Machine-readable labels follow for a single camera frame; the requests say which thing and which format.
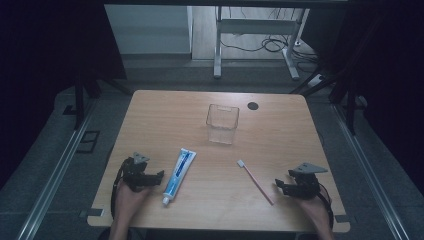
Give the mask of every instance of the metal stand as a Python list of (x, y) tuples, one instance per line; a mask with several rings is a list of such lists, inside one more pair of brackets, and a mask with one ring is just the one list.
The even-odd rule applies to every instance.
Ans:
[(222, 7), (218, 7), (218, 16), (216, 20), (216, 46), (213, 75), (215, 78), (221, 77), (221, 34), (272, 34), (272, 35), (291, 35), (288, 48), (283, 49), (284, 59), (289, 68), (293, 80), (299, 79), (296, 67), (291, 58), (293, 47), (296, 42), (302, 25), (305, 9), (301, 9), (296, 21), (291, 20), (270, 20), (270, 19), (222, 19)]

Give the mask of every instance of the transparent container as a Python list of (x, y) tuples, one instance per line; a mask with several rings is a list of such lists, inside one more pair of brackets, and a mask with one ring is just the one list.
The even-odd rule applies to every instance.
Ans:
[(211, 142), (232, 144), (236, 133), (240, 109), (237, 107), (209, 105), (208, 138)]

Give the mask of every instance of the metal leg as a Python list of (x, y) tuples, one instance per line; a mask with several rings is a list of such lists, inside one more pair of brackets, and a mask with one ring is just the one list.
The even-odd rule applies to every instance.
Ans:
[(284, 60), (286, 61), (287, 67), (289, 68), (290, 75), (293, 80), (297, 81), (300, 79), (299, 74), (297, 73), (296, 67), (293, 64), (293, 60), (291, 58), (293, 53), (293, 47), (296, 43), (297, 35), (299, 34), (300, 27), (302, 26), (303, 15), (305, 14), (305, 9), (301, 9), (299, 16), (296, 19), (296, 24), (294, 27), (294, 31), (291, 34), (289, 45), (287, 49), (283, 49)]
[(222, 7), (218, 7), (218, 19), (216, 19), (216, 46), (215, 46), (215, 58), (213, 65), (213, 76), (214, 78), (221, 78), (221, 16)]

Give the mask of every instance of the toothbrush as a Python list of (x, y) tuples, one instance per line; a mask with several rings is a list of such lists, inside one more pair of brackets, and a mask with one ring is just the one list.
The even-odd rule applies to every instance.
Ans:
[(274, 201), (271, 200), (271, 198), (265, 193), (265, 191), (262, 189), (262, 187), (259, 185), (258, 180), (256, 180), (256, 178), (252, 175), (252, 173), (249, 171), (249, 169), (246, 167), (246, 165), (244, 164), (244, 162), (240, 159), (237, 161), (237, 164), (244, 169), (246, 169), (247, 173), (249, 174), (249, 176), (252, 178), (253, 182), (255, 183), (255, 185), (259, 188), (259, 190), (261, 191), (261, 193), (264, 195), (264, 197), (266, 198), (266, 200), (268, 200), (269, 204), (274, 205)]

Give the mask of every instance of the blue label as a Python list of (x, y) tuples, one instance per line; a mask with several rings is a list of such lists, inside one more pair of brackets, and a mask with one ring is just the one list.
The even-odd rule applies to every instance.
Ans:
[(190, 152), (187, 152), (187, 153), (186, 153), (186, 155), (184, 156), (184, 159), (181, 161), (180, 167), (177, 169), (177, 172), (175, 173), (175, 175), (176, 175), (177, 177), (179, 177), (179, 176), (180, 176), (181, 171), (182, 171), (182, 170), (183, 170), (183, 168), (184, 168), (184, 164), (187, 162), (187, 159), (190, 157), (190, 155), (191, 155), (191, 153), (190, 153)]

